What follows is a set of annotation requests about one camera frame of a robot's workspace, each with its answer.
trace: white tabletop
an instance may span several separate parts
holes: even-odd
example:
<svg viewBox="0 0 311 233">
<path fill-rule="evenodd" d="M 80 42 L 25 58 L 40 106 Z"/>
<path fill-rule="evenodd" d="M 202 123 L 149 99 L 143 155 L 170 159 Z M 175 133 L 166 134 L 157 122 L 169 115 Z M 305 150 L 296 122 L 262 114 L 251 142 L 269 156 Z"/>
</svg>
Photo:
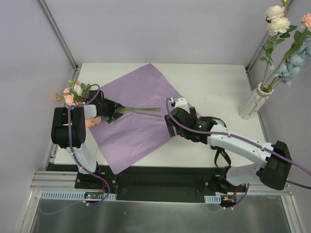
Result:
<svg viewBox="0 0 311 233">
<path fill-rule="evenodd" d="M 103 86 L 141 66 L 143 63 L 83 63 L 79 81 Z M 238 107 L 251 93 L 242 65 L 200 64 L 153 64 L 196 108 L 202 116 L 221 118 L 227 127 L 247 137 L 264 141 L 257 115 L 249 120 L 239 117 Z M 100 152 L 90 131 L 86 131 L 86 145 L 100 165 L 107 161 Z M 215 150 L 202 143 L 193 143 L 176 136 L 168 143 L 141 159 L 134 166 L 169 167 L 215 167 Z M 251 162 L 230 151 L 232 166 L 248 165 Z M 75 164 L 71 156 L 58 148 L 55 164 Z M 220 156 L 219 166 L 227 163 Z"/>
</svg>

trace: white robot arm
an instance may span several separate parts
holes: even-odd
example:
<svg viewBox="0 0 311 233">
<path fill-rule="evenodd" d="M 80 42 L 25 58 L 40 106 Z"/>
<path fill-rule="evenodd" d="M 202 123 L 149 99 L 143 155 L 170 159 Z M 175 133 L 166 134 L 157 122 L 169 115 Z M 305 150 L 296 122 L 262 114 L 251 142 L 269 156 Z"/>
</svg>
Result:
<svg viewBox="0 0 311 233">
<path fill-rule="evenodd" d="M 253 164 L 247 166 L 230 167 L 225 176 L 217 182 L 227 183 L 229 186 L 238 186 L 244 183 L 263 183 L 276 190 L 284 188 L 291 164 L 271 155 L 264 148 L 275 151 L 291 160 L 285 143 L 277 141 L 273 145 L 268 142 L 259 142 L 227 129 L 211 117 L 202 116 L 197 118 L 195 108 L 188 108 L 185 98 L 175 100 L 171 98 L 170 104 L 174 109 L 170 114 L 165 115 L 165 120 L 171 137 L 175 136 L 173 129 L 175 127 L 177 135 L 185 139 L 230 150 L 253 162 Z M 211 134 L 201 134 L 200 132 L 210 132 Z M 225 133 L 225 135 L 212 134 L 212 132 Z M 231 134 L 246 138 L 260 145 L 261 148 L 239 140 L 237 137 L 231 137 Z"/>
</svg>

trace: pink flower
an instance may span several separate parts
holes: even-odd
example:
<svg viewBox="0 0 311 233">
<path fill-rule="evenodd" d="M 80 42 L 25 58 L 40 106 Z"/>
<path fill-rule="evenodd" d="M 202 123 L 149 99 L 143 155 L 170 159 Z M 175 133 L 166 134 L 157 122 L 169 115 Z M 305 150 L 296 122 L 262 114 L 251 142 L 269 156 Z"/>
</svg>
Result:
<svg viewBox="0 0 311 233">
<path fill-rule="evenodd" d="M 70 105 L 73 105 L 73 104 L 74 104 L 73 97 L 74 97 L 73 94 L 71 94 L 71 95 L 68 95 L 68 94 L 65 95 L 65 102 L 66 102 L 66 104 L 68 104 L 69 106 L 70 106 Z"/>
<path fill-rule="evenodd" d="M 96 118 L 86 119 L 86 127 L 92 127 L 95 124 L 99 124 L 101 122 L 102 118 L 100 116 Z"/>
<path fill-rule="evenodd" d="M 95 124 L 99 124 L 99 123 L 101 122 L 102 118 L 101 118 L 100 116 L 98 116 L 98 117 L 96 117 L 96 118 L 93 118 L 92 120 L 93 120 L 93 122 L 94 122 Z"/>
<path fill-rule="evenodd" d="M 311 13 L 306 14 L 305 16 L 302 17 L 300 20 L 302 22 L 301 27 L 306 28 L 309 32 L 311 32 Z"/>
<path fill-rule="evenodd" d="M 68 87 L 68 88 L 66 88 L 66 89 L 64 90 L 64 96 L 67 95 L 69 92 L 70 92 L 70 87 Z"/>
<path fill-rule="evenodd" d="M 94 126 L 95 123 L 93 122 L 93 118 L 92 119 L 86 119 L 86 127 L 92 127 Z"/>
</svg>

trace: flower bouquet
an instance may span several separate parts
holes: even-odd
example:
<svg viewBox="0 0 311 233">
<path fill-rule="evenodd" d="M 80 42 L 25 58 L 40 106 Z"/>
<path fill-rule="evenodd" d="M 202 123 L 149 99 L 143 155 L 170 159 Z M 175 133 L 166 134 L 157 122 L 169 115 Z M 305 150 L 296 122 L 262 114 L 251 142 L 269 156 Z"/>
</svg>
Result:
<svg viewBox="0 0 311 233">
<path fill-rule="evenodd" d="M 73 79 L 69 80 L 69 83 L 71 85 L 74 85 L 73 88 L 68 87 L 64 90 L 63 97 L 65 99 L 65 103 L 70 106 L 70 105 L 77 105 L 77 104 L 85 104 L 85 101 L 87 100 L 88 97 L 88 92 L 90 90 L 90 84 L 85 84 L 85 83 L 80 83 L 80 82 L 75 82 Z M 62 96 L 56 94 L 56 100 L 61 100 Z M 160 112 L 161 108 L 135 108 L 135 107 L 120 107 L 117 108 L 117 113 L 123 114 L 126 111 L 131 111 L 133 113 L 137 114 L 144 114 L 144 115 L 149 115 L 149 116 L 154 116 L 154 117 L 162 117 L 161 115 L 153 114 L 153 113 L 147 113 L 146 111 L 149 112 Z M 110 124 L 110 122 L 113 120 L 112 118 L 103 116 Z M 91 118 L 91 119 L 86 119 L 86 127 L 92 127 L 95 124 L 99 124 L 101 122 L 101 117 L 98 116 L 96 118 Z"/>
<path fill-rule="evenodd" d="M 263 81 L 252 92 L 247 102 L 239 109 L 239 115 L 243 119 L 249 119 L 257 112 L 274 89 L 281 83 L 290 86 L 300 72 L 300 67 L 304 64 L 306 55 L 311 56 L 311 14 L 307 14 L 301 19 L 301 27 L 304 31 L 300 32 L 297 26 L 291 25 L 285 15 L 288 13 L 288 0 L 282 0 L 284 6 L 272 6 L 266 11 L 266 21 L 268 22 L 267 30 L 270 39 L 265 46 L 262 46 L 265 56 L 260 60 L 267 63 Z M 286 38 L 289 38 L 290 32 L 294 33 L 294 42 L 291 48 L 284 54 L 282 61 L 278 66 L 273 65 L 272 53 L 276 46 Z"/>
</svg>

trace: flower in vase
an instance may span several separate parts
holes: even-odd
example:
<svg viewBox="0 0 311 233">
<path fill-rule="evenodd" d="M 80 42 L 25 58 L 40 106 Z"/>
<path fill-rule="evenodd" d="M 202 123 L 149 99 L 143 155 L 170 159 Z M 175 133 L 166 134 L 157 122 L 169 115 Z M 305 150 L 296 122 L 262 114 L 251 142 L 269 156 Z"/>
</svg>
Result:
<svg viewBox="0 0 311 233">
<path fill-rule="evenodd" d="M 78 96 L 82 96 L 82 88 L 79 84 L 75 84 L 75 86 L 73 87 L 73 90 L 77 93 Z"/>
<path fill-rule="evenodd" d="M 275 69 L 275 65 L 272 65 L 270 67 L 270 69 Z M 287 69 L 287 66 L 285 63 L 283 63 L 280 68 L 276 71 L 276 73 L 274 74 L 274 76 L 278 77 L 278 76 L 284 76 L 284 77 L 288 77 L 290 76 L 291 73 L 290 71 Z"/>
<path fill-rule="evenodd" d="M 291 73 L 290 77 L 296 78 L 300 72 L 300 67 L 295 67 L 292 64 L 286 64 L 288 71 Z"/>
<path fill-rule="evenodd" d="M 297 55 L 299 56 L 304 56 L 306 55 L 306 51 L 307 51 L 307 48 L 310 50 L 311 48 L 311 37 L 307 37 L 306 39 L 303 40 L 303 43 L 302 43 L 302 46 L 300 47 L 299 50 L 297 50 Z"/>
<path fill-rule="evenodd" d="M 311 13 L 303 16 L 300 21 L 302 22 L 301 27 L 307 28 L 307 30 L 311 32 Z"/>
<path fill-rule="evenodd" d="M 69 92 L 70 92 L 70 87 L 68 87 L 68 88 L 66 88 L 66 89 L 64 90 L 64 96 L 65 96 L 65 95 L 68 95 Z"/>
<path fill-rule="evenodd" d="M 74 95 L 65 95 L 65 102 L 66 104 L 68 104 L 69 106 L 74 104 L 74 100 L 73 100 Z"/>
<path fill-rule="evenodd" d="M 292 64 L 285 63 L 284 64 L 290 73 L 289 76 L 282 76 L 282 79 L 285 81 L 285 85 L 290 86 L 292 82 L 297 78 L 299 72 L 300 72 L 300 67 L 295 67 Z"/>
<path fill-rule="evenodd" d="M 303 65 L 304 60 L 302 59 L 301 56 L 297 55 L 297 54 L 293 54 L 290 58 L 289 58 L 289 62 L 296 67 L 300 67 Z"/>
<path fill-rule="evenodd" d="M 283 17 L 284 16 L 284 6 L 271 6 L 266 11 L 266 19 L 267 21 L 270 21 L 272 19 L 275 19 L 277 17 Z"/>
<path fill-rule="evenodd" d="M 289 29 L 291 22 L 288 18 L 277 17 L 271 20 L 271 23 L 268 24 L 267 30 L 270 35 L 277 35 L 279 33 L 286 33 L 287 29 Z"/>
</svg>

